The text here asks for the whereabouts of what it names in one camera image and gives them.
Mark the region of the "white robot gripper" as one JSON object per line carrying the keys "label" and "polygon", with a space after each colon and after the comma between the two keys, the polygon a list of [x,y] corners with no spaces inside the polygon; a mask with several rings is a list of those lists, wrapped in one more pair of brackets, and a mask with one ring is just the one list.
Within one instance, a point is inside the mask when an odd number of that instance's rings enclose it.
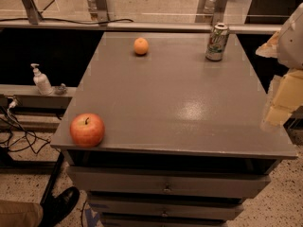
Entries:
{"label": "white robot gripper", "polygon": [[303,69],[303,3],[256,54],[290,68],[271,80],[260,123],[264,131],[277,131],[303,105],[303,71],[296,70]]}

